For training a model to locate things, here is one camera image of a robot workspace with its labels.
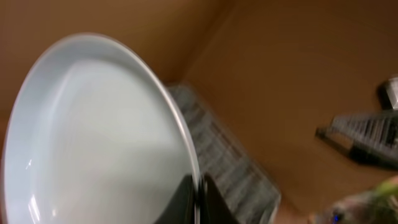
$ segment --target black object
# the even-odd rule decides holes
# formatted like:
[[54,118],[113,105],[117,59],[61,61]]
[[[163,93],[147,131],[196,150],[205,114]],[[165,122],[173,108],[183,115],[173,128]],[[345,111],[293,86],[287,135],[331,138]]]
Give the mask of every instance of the black object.
[[383,161],[380,157],[367,152],[358,146],[353,146],[348,153],[348,157],[360,165],[376,166],[386,170],[397,170],[397,167]]
[[164,212],[155,224],[189,224],[195,219],[195,188],[192,176],[186,175]]
[[387,93],[389,85],[390,85],[389,82],[384,82],[381,85],[379,85],[376,90],[377,97],[379,98],[380,105],[383,110],[391,110],[393,105]]
[[[200,207],[200,224],[239,224],[208,174],[202,177],[196,203]],[[191,224],[195,222],[194,211],[195,188],[192,177],[186,175],[155,224]]]
[[199,188],[199,203],[201,224],[239,224],[208,174],[202,178]]

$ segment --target white bowl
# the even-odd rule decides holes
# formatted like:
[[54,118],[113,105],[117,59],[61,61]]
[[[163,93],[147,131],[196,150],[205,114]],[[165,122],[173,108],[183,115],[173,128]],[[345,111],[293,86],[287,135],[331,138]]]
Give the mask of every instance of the white bowl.
[[148,66],[107,37],[60,40],[30,70],[3,156],[6,214],[17,223],[152,223],[185,174],[192,140]]

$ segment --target wire rack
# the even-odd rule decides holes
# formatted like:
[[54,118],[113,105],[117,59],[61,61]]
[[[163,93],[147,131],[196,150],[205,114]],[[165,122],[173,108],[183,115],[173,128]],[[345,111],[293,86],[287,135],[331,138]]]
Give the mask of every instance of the wire rack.
[[280,192],[244,148],[185,85],[170,86],[196,148],[199,167],[215,180],[240,223],[272,223]]
[[398,168],[398,111],[336,116],[330,127],[317,130],[323,138],[330,133],[343,134],[353,146]]

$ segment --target dish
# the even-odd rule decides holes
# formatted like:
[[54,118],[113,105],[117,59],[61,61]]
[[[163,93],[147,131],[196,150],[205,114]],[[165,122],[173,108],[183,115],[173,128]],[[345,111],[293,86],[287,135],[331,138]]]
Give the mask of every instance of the dish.
[[49,48],[14,104],[6,222],[152,223],[198,162],[182,115],[123,44],[78,34]]

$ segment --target cardboard wall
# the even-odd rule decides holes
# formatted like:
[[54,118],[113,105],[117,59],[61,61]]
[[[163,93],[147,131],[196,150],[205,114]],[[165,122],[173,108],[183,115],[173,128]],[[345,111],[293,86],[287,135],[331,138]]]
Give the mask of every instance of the cardboard wall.
[[300,211],[396,173],[315,139],[336,114],[377,111],[398,73],[396,1],[238,1],[186,70],[196,89]]
[[97,32],[133,49],[164,82],[202,40],[225,0],[4,0],[0,3],[0,135],[39,55],[77,32]]

